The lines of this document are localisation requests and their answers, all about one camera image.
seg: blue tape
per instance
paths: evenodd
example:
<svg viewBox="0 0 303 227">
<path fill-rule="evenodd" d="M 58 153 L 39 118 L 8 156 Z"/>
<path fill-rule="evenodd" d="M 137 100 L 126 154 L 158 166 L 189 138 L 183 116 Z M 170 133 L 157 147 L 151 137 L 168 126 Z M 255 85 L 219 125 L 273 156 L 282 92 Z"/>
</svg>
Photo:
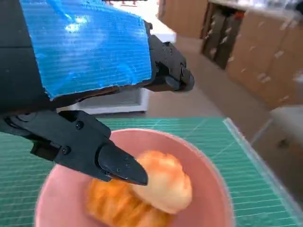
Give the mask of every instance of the blue tape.
<svg viewBox="0 0 303 227">
<path fill-rule="evenodd" d="M 50 99 L 152 74 L 144 21 L 100 0 L 20 0 Z"/>
</svg>

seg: cabinet door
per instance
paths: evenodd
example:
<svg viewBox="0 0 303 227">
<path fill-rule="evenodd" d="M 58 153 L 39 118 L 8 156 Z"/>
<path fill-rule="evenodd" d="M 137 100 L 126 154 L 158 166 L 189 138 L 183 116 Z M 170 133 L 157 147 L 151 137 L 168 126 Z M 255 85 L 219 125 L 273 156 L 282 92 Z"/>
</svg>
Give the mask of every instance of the cabinet door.
<svg viewBox="0 0 303 227">
<path fill-rule="evenodd" d="M 207 0 L 160 0 L 159 19 L 177 34 L 200 38 Z"/>
</svg>

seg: wooden cabinet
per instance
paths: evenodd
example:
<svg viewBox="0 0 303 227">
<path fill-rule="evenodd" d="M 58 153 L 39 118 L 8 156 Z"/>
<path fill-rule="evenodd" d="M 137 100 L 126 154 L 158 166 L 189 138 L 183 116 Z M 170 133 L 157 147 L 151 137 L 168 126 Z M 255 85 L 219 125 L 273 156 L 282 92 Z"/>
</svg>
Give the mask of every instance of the wooden cabinet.
<svg viewBox="0 0 303 227">
<path fill-rule="evenodd" d="M 287 22 L 254 12 L 246 12 L 240 34 L 271 46 L 281 44 Z"/>
<path fill-rule="evenodd" d="M 296 82 L 294 79 L 301 70 L 303 70 L 303 58 L 296 58 L 296 56 L 289 51 L 279 50 L 274 54 L 268 73 L 291 89 L 295 89 Z"/>
<path fill-rule="evenodd" d="M 207 0 L 161 0 L 159 19 L 178 35 L 200 38 Z"/>
<path fill-rule="evenodd" d="M 230 57 L 228 76 L 270 109 L 300 103 L 294 81 L 303 71 L 303 44 L 298 37 L 302 42 L 299 25 L 288 27 L 280 19 L 246 14 Z"/>
<path fill-rule="evenodd" d="M 282 49 L 287 50 L 293 55 L 303 57 L 303 25 L 295 22 L 287 27 L 286 36 L 282 42 Z"/>
</svg>

